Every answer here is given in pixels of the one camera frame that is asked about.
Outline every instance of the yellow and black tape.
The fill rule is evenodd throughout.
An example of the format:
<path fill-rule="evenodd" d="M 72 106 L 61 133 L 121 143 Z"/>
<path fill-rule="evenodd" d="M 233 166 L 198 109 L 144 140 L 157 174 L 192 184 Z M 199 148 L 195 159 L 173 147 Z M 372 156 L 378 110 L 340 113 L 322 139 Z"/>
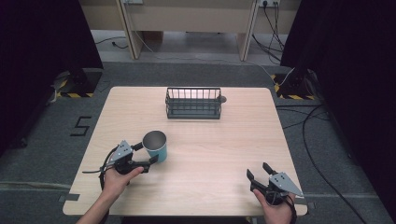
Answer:
<path fill-rule="evenodd" d="M 271 75 L 272 80 L 275 83 L 275 92 L 276 96 L 281 99 L 291 99 L 291 100 L 314 100 L 315 97 L 312 95 L 309 87 L 304 84 L 302 88 L 299 90 L 291 90 L 286 86 L 280 85 L 282 82 L 279 80 L 283 80 L 283 78 L 276 78 L 276 75 Z"/>
<path fill-rule="evenodd" d="M 93 93 L 58 92 L 58 97 L 69 97 L 69 98 L 93 97 Z"/>

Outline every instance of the wall outlet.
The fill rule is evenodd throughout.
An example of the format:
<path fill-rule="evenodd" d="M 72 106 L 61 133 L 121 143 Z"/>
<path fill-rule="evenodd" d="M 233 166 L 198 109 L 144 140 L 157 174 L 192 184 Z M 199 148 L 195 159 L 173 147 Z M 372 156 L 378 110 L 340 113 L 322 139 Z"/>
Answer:
<path fill-rule="evenodd" d="M 267 1 L 267 7 L 275 7 L 276 3 L 278 7 L 280 5 L 280 0 L 260 0 L 260 7 L 263 7 L 264 1 Z"/>

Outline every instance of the cup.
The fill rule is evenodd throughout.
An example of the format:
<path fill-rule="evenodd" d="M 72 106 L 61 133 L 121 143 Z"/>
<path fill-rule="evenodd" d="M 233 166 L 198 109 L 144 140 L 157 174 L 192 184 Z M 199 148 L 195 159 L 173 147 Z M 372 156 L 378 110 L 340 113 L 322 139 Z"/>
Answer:
<path fill-rule="evenodd" d="M 143 147 L 146 149 L 150 157 L 158 155 L 158 162 L 166 159 L 166 135 L 161 131 L 151 131 L 145 135 L 142 141 Z"/>

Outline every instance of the wire basket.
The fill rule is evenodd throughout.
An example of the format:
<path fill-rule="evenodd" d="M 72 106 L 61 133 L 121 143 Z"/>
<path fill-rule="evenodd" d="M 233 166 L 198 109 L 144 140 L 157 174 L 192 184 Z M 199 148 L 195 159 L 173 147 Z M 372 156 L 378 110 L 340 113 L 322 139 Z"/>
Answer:
<path fill-rule="evenodd" d="M 169 119 L 220 119 L 220 88 L 168 88 L 166 114 Z"/>

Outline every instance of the gray carpet floor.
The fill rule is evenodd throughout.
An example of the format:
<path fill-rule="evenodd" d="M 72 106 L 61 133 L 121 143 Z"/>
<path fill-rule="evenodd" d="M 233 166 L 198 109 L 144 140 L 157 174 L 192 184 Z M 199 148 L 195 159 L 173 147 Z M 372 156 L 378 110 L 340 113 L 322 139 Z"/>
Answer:
<path fill-rule="evenodd" d="M 276 97 L 271 78 L 256 65 L 187 63 L 104 63 L 105 69 L 91 98 L 59 97 L 42 112 L 27 136 L 28 146 L 10 149 L 0 158 L 0 223 L 75 223 L 63 214 L 64 196 L 90 141 L 92 131 L 114 86 L 207 86 L 269 88 L 278 106 L 297 175 L 308 202 L 308 214 L 297 223 L 361 223 L 350 207 L 323 180 L 304 147 L 301 123 L 321 101 Z M 270 74 L 289 68 L 265 67 Z M 316 166 L 361 214 L 367 223 L 392 223 L 362 169 L 343 147 L 325 107 L 305 124 L 305 140 Z M 85 136 L 75 129 L 90 126 Z M 120 223 L 110 217 L 107 223 Z"/>

